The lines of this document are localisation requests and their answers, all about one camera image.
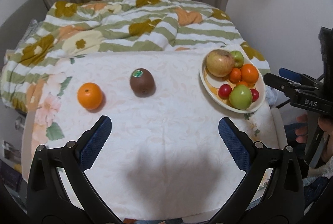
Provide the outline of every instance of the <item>fruit plate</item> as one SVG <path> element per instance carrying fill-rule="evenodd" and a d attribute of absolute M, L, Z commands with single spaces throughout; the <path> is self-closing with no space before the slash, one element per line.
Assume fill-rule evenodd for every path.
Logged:
<path fill-rule="evenodd" d="M 223 48 L 223 50 L 226 50 L 226 51 L 229 51 L 229 52 L 231 52 L 233 50 L 238 50 L 244 56 L 244 64 L 252 64 L 253 65 L 253 63 L 251 63 L 251 61 L 249 60 L 249 58 L 247 57 L 247 55 L 245 54 L 245 52 L 243 51 L 243 49 L 241 47 L 235 48 L 233 46 L 233 50 L 229 50 L 228 46 L 226 46 L 225 48 Z M 232 89 L 234 89 L 236 84 L 233 84 L 232 82 L 230 82 L 228 77 L 219 78 L 219 77 L 213 76 L 207 70 L 206 56 L 204 57 L 202 65 L 199 69 L 200 79 L 201 79 L 205 89 L 207 90 L 208 94 L 213 98 L 213 100 L 216 103 L 218 103 L 220 106 L 223 106 L 226 109 L 229 109 L 229 110 L 234 111 L 236 113 L 242 113 L 242 114 L 252 113 L 252 112 L 256 111 L 264 103 L 265 97 L 266 97 L 265 83 L 264 83 L 264 79 L 263 79 L 260 71 L 258 70 L 258 68 L 257 68 L 257 70 L 258 70 L 258 73 L 259 73 L 259 79 L 258 79 L 257 83 L 255 83 L 254 86 L 252 86 L 250 88 L 251 89 L 254 88 L 259 92 L 259 98 L 257 99 L 257 101 L 253 102 L 249 106 L 249 108 L 247 108 L 246 110 L 236 109 L 236 108 L 232 107 L 232 105 L 231 105 L 231 103 L 229 102 L 228 99 L 226 99 L 226 100 L 221 99 L 219 97 L 218 93 L 217 93 L 220 86 L 222 86 L 223 84 L 229 84 L 232 87 Z"/>

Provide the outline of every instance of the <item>finger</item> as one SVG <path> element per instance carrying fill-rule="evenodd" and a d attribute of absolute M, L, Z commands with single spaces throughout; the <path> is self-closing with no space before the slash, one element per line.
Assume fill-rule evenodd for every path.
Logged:
<path fill-rule="evenodd" d="M 304 136 L 308 133 L 308 127 L 307 126 L 304 126 L 302 128 L 299 128 L 299 129 L 296 129 L 295 130 L 295 134 L 297 136 Z"/>
<path fill-rule="evenodd" d="M 307 114 L 304 114 L 302 116 L 298 116 L 296 118 L 296 121 L 299 122 L 299 123 L 305 123 L 305 122 L 308 122 L 308 115 Z"/>
<path fill-rule="evenodd" d="M 333 121 L 332 120 L 319 118 L 318 125 L 324 132 L 327 132 L 329 135 L 333 133 Z"/>
<path fill-rule="evenodd" d="M 296 141 L 298 143 L 306 143 L 308 140 L 308 136 L 299 136 L 299 137 L 296 137 Z"/>
<path fill-rule="evenodd" d="M 333 138 L 330 138 L 321 154 L 321 159 L 327 163 L 333 156 Z"/>

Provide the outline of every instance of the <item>pillow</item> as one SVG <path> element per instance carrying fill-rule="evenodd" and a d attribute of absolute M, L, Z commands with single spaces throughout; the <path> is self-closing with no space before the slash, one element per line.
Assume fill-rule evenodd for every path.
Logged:
<path fill-rule="evenodd" d="M 28 28 L 25 31 L 22 39 L 19 41 L 19 43 L 17 44 L 15 49 L 17 50 L 18 48 L 21 48 L 21 46 L 26 42 L 26 40 L 29 39 L 32 35 L 34 35 L 39 30 L 42 23 L 43 23 L 42 21 L 38 22 L 37 20 L 32 19 L 30 21 Z"/>

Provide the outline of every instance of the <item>cherry tomato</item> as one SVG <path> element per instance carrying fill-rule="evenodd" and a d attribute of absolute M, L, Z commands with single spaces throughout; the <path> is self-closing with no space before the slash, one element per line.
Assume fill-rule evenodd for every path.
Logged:
<path fill-rule="evenodd" d="M 256 89 L 250 89 L 252 92 L 252 102 L 257 101 L 259 98 L 259 92 Z"/>
<path fill-rule="evenodd" d="M 230 85 L 228 84 L 223 84 L 220 88 L 219 88 L 219 96 L 222 99 L 227 99 L 229 97 L 229 94 L 232 92 L 232 88 Z"/>

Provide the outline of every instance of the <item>comforter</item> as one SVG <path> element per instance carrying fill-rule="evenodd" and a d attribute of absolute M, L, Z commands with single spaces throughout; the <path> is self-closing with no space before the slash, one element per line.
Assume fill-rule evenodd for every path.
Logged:
<path fill-rule="evenodd" d="M 8 58 L 1 97 L 28 112 L 40 106 L 41 90 L 61 97 L 71 78 L 57 63 L 91 53 L 164 51 L 239 44 L 262 74 L 267 61 L 241 37 L 222 10 L 191 0 L 56 2 L 41 28 Z"/>

